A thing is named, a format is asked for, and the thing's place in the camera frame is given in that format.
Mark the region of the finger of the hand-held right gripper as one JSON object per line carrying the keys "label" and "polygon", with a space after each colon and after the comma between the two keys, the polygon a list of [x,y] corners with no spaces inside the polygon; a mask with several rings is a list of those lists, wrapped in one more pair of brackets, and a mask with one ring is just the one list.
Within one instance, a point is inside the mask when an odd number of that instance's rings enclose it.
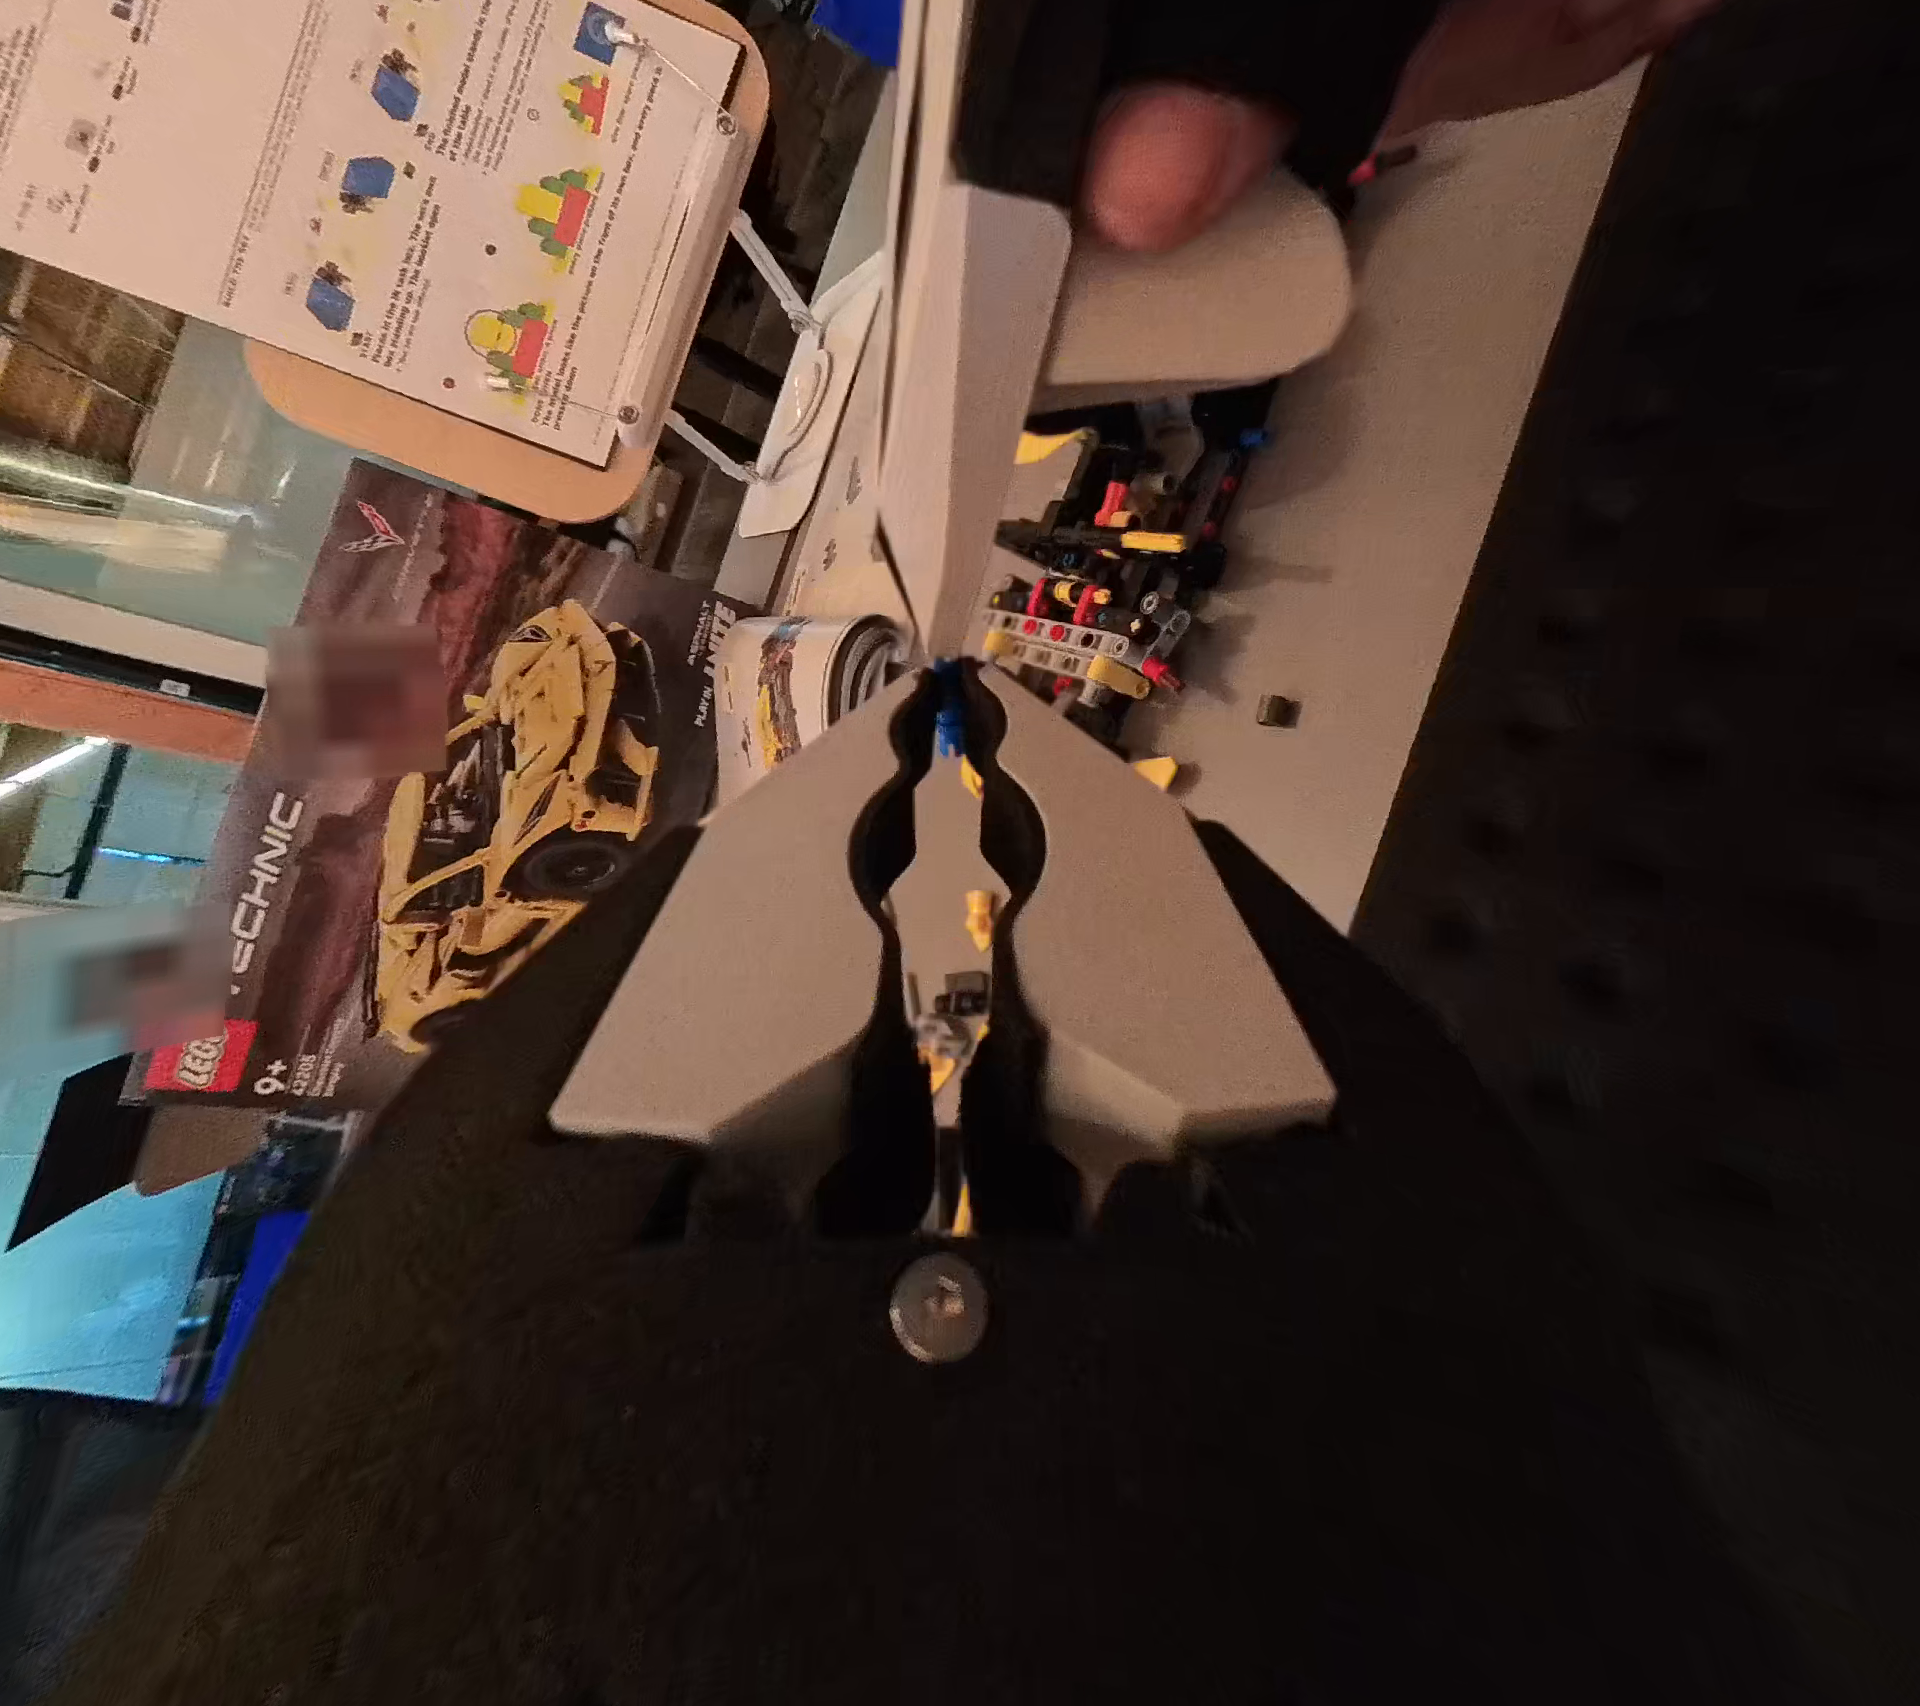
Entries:
{"label": "finger of the hand-held right gripper", "polygon": [[965,646],[1066,273],[1063,208],[962,175],[987,0],[906,0],[888,208],[876,542],[920,653]]}

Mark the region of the open instruction booklet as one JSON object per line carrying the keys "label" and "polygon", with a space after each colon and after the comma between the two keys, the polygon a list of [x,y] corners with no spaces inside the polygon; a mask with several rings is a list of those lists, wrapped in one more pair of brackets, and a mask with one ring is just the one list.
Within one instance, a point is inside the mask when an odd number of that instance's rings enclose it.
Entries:
{"label": "open instruction booklet", "polygon": [[730,802],[885,690],[914,651],[881,551],[876,455],[839,443],[801,518],[739,526],[717,588],[742,605],[714,667],[716,795]]}

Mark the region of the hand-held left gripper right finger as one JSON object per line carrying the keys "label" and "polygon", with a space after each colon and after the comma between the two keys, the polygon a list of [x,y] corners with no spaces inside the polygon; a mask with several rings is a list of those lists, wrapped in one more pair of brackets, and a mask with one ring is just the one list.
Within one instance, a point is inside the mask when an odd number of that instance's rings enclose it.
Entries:
{"label": "hand-held left gripper right finger", "polygon": [[1227,1144],[1332,1118],[1302,1015],[1195,819],[963,661],[977,849],[1002,902],[969,1144]]}

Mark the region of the toy car set box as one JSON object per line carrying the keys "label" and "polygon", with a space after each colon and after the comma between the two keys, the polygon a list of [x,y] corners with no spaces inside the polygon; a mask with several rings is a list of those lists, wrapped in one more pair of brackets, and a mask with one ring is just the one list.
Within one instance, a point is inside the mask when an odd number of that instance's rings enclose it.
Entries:
{"label": "toy car set box", "polygon": [[267,696],[202,889],[221,1015],[136,1056],[129,1104],[370,1112],[492,1008],[716,781],[714,667],[750,607],[354,459],[291,631],[400,631],[428,766],[297,777]]}

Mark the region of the toy car chassis model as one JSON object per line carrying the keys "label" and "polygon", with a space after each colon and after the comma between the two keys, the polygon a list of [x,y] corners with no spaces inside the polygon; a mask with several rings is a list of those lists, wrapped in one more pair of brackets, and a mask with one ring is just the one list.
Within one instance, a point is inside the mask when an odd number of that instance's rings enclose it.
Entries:
{"label": "toy car chassis model", "polygon": [[1183,690],[1182,651],[1227,567],[1271,440],[1277,377],[1033,414],[1015,448],[977,656],[1100,745]]}

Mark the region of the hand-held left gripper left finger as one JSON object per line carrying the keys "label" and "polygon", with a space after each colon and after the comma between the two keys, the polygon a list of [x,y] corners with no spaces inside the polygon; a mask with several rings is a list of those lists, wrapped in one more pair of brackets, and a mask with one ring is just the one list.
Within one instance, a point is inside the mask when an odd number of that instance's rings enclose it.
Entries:
{"label": "hand-held left gripper left finger", "polygon": [[933,674],[910,671],[697,830],[547,1118],[584,1139],[849,1152],[933,1129],[892,894]]}

